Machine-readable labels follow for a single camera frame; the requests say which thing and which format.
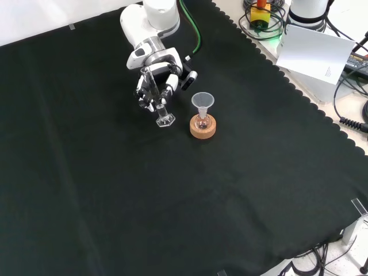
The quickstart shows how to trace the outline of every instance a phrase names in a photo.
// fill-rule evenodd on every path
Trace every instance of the green cable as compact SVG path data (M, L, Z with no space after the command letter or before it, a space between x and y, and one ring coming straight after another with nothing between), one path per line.
M196 23L194 23L194 20L192 19L192 17L189 14L189 11L187 10L185 4L183 3L183 0L179 0L179 3L182 7L182 10L185 13L185 16L188 18L189 22L192 24L195 32L197 33L197 37L198 37L198 44L196 46L196 48L193 50L193 54L195 54L196 52L198 52L198 50L201 48L201 43L202 43L202 37L200 34L200 31L198 30Z

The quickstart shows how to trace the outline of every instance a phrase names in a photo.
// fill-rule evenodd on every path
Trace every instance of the black tablecloth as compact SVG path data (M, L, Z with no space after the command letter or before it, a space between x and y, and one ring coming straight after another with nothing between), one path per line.
M166 129L133 97L121 10L0 48L1 275L259 275L358 218L363 151L214 4L186 3L199 77ZM184 56L195 33L164 43Z

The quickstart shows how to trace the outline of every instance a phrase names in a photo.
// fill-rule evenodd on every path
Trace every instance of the yellow device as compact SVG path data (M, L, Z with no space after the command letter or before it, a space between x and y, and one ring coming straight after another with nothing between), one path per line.
M256 7L251 8L251 25L252 28L268 28L271 18L271 4L266 4L264 9L268 10L259 10Z

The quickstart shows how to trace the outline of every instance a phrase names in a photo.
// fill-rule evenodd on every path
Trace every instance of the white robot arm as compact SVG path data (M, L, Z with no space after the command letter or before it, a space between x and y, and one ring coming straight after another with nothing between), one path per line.
M186 90L197 79L197 73L182 63L177 50L166 49L161 42L179 28L176 0L144 0L143 6L132 4L121 13L120 24L134 47L126 66L130 70L148 67L153 76L150 81L164 83L164 89L157 95L149 90L150 84L141 75L135 94L142 108L154 112L157 105L166 104L178 86Z

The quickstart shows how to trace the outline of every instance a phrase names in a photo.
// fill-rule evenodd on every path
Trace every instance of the white wall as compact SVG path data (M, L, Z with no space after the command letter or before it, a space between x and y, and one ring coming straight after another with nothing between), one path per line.
M0 46L140 0L0 0Z

